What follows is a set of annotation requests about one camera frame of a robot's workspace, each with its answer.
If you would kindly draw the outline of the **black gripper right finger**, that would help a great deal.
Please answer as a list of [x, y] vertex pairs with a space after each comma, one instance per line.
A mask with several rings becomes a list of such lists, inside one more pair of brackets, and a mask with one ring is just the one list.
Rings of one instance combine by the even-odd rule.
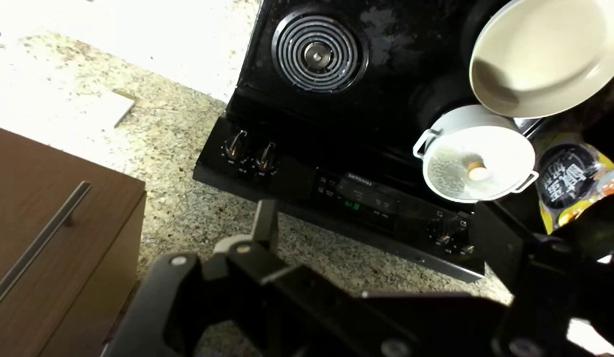
[[573, 317], [614, 345], [614, 194], [553, 234], [498, 202], [478, 204], [474, 244], [514, 294], [494, 333], [500, 357], [591, 357], [567, 337]]

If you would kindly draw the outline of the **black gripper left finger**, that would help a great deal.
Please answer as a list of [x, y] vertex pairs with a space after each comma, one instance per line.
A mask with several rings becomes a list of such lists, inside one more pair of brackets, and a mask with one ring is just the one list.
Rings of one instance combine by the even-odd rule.
[[203, 357], [199, 341], [230, 321], [264, 357], [510, 357], [506, 307], [468, 294], [353, 296], [284, 262], [278, 204], [220, 240], [211, 260], [159, 258], [104, 357]]

